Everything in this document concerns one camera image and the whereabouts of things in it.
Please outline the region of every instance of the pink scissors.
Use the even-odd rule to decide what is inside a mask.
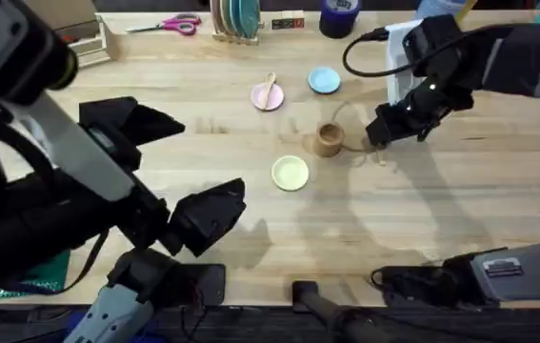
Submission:
[[[194,35],[197,32],[197,26],[202,24],[202,18],[193,13],[179,13],[170,19],[163,20],[161,23],[144,28],[127,29],[127,33],[142,32],[148,30],[175,30],[182,35]]]

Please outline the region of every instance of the small wooden cup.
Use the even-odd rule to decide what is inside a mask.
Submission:
[[[316,131],[313,150],[321,157],[333,157],[342,150],[344,136],[344,129],[339,124],[322,124]]]

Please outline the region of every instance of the tape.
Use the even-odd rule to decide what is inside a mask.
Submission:
[[[320,31],[329,38],[344,38],[352,32],[363,0],[322,0]]]

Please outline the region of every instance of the blue dish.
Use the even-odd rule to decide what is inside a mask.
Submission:
[[[235,30],[237,35],[243,36],[244,30],[242,30],[242,24],[240,22],[240,0],[230,1],[230,14],[233,29]]]
[[[231,0],[221,0],[221,18],[225,31],[229,34],[235,34],[233,23],[231,22]]]
[[[329,67],[318,67],[308,76],[308,84],[313,91],[321,94],[331,94],[339,89],[342,80],[337,71]]]
[[[240,1],[240,25],[242,33],[247,38],[255,36],[259,30],[259,1],[258,0],[239,0]]]

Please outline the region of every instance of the pink plate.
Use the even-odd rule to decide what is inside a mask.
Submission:
[[[259,110],[263,110],[263,104],[261,103],[261,98],[263,97],[263,92],[266,89],[266,84],[262,83],[252,88],[250,93],[250,101]],[[268,108],[266,111],[274,111],[278,109],[282,103],[285,102],[285,93],[282,91],[280,86],[273,85],[270,91],[270,98],[268,99]]]

